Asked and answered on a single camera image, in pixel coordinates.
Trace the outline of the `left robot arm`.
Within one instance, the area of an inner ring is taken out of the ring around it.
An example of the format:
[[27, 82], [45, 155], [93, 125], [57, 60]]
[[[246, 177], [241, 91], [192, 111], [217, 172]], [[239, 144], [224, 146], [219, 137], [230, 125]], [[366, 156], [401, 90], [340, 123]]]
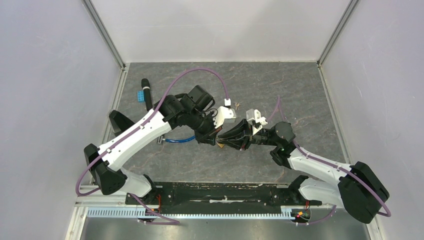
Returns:
[[188, 126], [198, 143], [215, 145], [217, 133], [234, 114], [226, 106], [211, 113], [214, 104], [214, 98], [199, 85], [189, 93], [165, 96], [141, 120], [127, 126], [113, 140], [101, 146], [88, 144], [83, 150], [87, 163], [85, 172], [92, 175], [97, 190], [103, 195], [123, 191], [138, 196], [145, 204], [153, 203], [157, 191], [152, 181], [146, 175], [123, 169], [123, 165], [151, 141], [176, 127]]

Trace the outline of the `black microphone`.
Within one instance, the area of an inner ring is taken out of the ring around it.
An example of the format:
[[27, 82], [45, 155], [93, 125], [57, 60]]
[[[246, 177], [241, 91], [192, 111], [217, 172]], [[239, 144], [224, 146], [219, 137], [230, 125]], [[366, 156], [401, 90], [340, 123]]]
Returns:
[[151, 85], [147, 78], [141, 80], [141, 88], [143, 91], [144, 102], [146, 110], [150, 111], [153, 108], [152, 95], [151, 95]]

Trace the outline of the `blue toy brick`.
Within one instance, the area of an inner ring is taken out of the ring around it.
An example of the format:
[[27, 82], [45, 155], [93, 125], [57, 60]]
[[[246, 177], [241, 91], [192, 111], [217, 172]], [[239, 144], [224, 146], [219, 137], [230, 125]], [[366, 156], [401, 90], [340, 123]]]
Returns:
[[144, 103], [145, 102], [145, 95], [143, 91], [138, 91], [137, 92], [137, 101], [139, 103]]

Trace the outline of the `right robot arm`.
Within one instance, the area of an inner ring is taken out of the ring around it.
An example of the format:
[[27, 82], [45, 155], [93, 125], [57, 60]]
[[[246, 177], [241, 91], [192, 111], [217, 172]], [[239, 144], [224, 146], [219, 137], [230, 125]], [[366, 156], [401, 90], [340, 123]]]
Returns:
[[300, 147], [295, 137], [288, 122], [280, 121], [269, 129], [255, 130], [243, 119], [218, 135], [216, 141], [241, 151], [251, 145], [274, 146], [269, 154], [278, 166], [306, 174], [290, 184], [288, 196], [295, 204], [328, 203], [344, 208], [364, 224], [369, 224], [376, 215], [392, 215], [386, 205], [390, 194], [367, 164], [358, 161], [351, 165], [321, 157]]

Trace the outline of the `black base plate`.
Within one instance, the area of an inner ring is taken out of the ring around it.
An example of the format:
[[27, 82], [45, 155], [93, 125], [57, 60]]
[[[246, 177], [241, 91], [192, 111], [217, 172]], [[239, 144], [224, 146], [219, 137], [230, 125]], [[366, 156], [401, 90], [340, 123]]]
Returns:
[[289, 184], [155, 182], [141, 201], [161, 214], [276, 214], [282, 206], [321, 206], [305, 200]]

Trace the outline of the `black wedge cover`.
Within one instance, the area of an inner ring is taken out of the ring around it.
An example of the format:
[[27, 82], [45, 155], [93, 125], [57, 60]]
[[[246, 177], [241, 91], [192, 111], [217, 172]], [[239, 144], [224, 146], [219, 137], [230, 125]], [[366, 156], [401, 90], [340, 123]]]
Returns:
[[118, 137], [135, 124], [127, 116], [114, 109], [109, 112], [108, 118], [115, 137]]

